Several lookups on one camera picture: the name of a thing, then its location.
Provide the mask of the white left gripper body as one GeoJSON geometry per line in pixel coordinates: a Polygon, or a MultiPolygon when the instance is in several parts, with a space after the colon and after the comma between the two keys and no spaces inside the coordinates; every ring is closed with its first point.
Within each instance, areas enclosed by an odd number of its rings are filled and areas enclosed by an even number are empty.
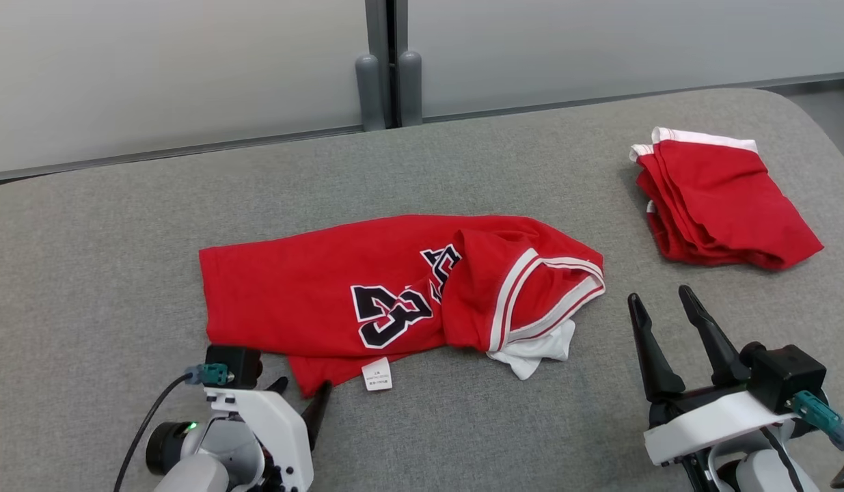
{"type": "Polygon", "coordinates": [[[308,492],[314,480],[307,422],[277,392],[206,389],[213,417],[203,453],[221,462],[235,492],[272,486],[275,492],[308,492]]]}

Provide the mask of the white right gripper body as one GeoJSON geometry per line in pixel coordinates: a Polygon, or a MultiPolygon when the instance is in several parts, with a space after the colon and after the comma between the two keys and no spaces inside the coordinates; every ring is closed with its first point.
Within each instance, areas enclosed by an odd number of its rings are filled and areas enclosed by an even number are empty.
{"type": "Polygon", "coordinates": [[[656,466],[681,465],[691,492],[798,492],[798,464],[785,448],[795,417],[744,390],[647,430],[644,447],[656,466]]]}

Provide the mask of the red shorts with white stripe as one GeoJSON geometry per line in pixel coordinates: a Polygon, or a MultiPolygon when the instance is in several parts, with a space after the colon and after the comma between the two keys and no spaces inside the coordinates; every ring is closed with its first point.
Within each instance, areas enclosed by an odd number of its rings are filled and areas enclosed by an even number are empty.
{"type": "Polygon", "coordinates": [[[823,249],[753,140],[656,127],[629,156],[640,166],[636,182],[665,259],[784,271],[823,249]]]}

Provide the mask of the grey cylindrical post cover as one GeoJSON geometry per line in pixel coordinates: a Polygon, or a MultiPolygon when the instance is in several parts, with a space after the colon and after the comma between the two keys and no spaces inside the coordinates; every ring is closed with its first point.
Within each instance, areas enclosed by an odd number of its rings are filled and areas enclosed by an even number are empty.
{"type": "Polygon", "coordinates": [[[401,53],[397,59],[399,119],[402,127],[422,123],[422,57],[417,52],[401,53]]]}
{"type": "Polygon", "coordinates": [[[380,62],[370,53],[362,54],[355,60],[354,69],[363,131],[384,130],[386,114],[382,102],[380,62]]]}

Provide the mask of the grey metal partition post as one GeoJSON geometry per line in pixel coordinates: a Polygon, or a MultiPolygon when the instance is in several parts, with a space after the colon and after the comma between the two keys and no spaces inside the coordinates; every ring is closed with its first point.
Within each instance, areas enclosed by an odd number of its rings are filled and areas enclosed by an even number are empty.
{"type": "Polygon", "coordinates": [[[408,51],[409,0],[364,0],[368,52],[380,62],[385,130],[400,128],[397,59],[408,51]]]}

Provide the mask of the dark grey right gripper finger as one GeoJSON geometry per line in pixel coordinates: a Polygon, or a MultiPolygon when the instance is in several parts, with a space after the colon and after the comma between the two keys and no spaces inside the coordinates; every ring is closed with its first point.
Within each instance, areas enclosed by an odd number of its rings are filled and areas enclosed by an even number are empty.
{"type": "Polygon", "coordinates": [[[681,395],[686,386],[670,367],[652,331],[652,318],[636,292],[627,298],[632,333],[647,402],[656,404],[681,395]]]}
{"type": "Polygon", "coordinates": [[[687,284],[678,287],[678,296],[690,324],[697,329],[708,355],[716,387],[732,386],[750,379],[750,369],[739,360],[739,353],[725,336],[715,318],[707,311],[696,293],[687,284]]]}

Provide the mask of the red basketball jersey number 23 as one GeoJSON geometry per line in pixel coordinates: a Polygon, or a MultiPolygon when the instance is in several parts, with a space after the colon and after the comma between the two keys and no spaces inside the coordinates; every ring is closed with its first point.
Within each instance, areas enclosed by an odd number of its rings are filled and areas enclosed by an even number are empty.
{"type": "Polygon", "coordinates": [[[526,380],[606,290],[599,252],[525,216],[394,216],[199,259],[210,342],[285,355],[306,398],[443,346],[526,380]]]}

